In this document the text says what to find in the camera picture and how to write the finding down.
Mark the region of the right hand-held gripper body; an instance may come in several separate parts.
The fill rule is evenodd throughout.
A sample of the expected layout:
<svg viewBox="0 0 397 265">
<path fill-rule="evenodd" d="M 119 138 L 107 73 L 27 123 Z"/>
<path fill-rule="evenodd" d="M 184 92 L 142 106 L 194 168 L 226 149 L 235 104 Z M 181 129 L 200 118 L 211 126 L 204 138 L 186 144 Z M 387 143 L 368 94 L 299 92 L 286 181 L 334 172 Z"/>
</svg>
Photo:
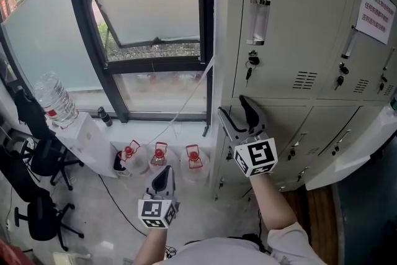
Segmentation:
<svg viewBox="0 0 397 265">
<path fill-rule="evenodd" d="M 277 165 L 275 139 L 265 134 L 236 145 L 233 158 L 246 177 L 269 174 Z"/>
</svg>

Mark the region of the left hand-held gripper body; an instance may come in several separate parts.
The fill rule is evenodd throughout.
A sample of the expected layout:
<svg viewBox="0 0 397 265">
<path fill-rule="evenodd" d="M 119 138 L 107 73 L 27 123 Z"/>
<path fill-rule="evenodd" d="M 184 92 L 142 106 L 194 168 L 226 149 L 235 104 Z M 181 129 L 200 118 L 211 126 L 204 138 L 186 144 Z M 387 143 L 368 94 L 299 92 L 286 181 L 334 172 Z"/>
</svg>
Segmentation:
<svg viewBox="0 0 397 265">
<path fill-rule="evenodd" d="M 179 212 L 175 190 L 147 189 L 138 201 L 138 218 L 146 228 L 169 228 Z"/>
</svg>

